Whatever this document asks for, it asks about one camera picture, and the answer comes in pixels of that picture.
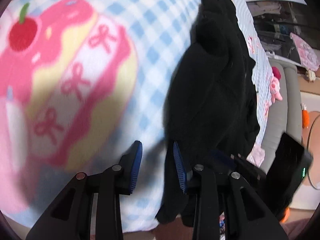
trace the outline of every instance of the black cloth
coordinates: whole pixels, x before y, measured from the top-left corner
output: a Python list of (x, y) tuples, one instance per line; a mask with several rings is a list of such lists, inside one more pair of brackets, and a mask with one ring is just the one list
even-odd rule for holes
[(193, 217), (194, 199), (179, 186), (173, 141), (191, 166), (209, 165), (210, 151), (247, 156), (259, 133), (250, 58), (231, 0), (201, 0), (196, 42), (185, 52), (167, 97), (164, 196), (156, 218)]

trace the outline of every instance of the orange object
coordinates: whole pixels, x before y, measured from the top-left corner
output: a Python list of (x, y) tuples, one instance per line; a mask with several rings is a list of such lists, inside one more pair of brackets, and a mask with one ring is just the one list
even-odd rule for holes
[(284, 218), (283, 218), (283, 219), (281, 219), (280, 223), (284, 223), (284, 222), (286, 222), (286, 221), (288, 220), (288, 218), (289, 218), (289, 215), (290, 215), (290, 209), (289, 209), (289, 208), (286, 208), (284, 212), (285, 212)]
[(305, 104), (302, 104), (302, 128), (308, 128), (310, 124), (309, 113)]

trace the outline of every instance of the pink fabric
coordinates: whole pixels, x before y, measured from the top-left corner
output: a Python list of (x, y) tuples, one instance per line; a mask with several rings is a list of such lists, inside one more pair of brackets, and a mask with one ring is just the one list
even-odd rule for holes
[(66, 80), (61, 86), (61, 92), (69, 95), (74, 92), (79, 101), (82, 101), (81, 91), (78, 86), (80, 84), (90, 86), (91, 82), (87, 79), (82, 79), (83, 65), (79, 62), (75, 63), (72, 67), (72, 77)]
[(247, 156), (247, 161), (259, 168), (264, 160), (264, 156), (264, 149), (262, 149), (260, 145), (254, 143), (252, 151)]
[(296, 45), (301, 65), (307, 70), (317, 71), (319, 68), (319, 61), (310, 45), (294, 33), (290, 33), (290, 38)]

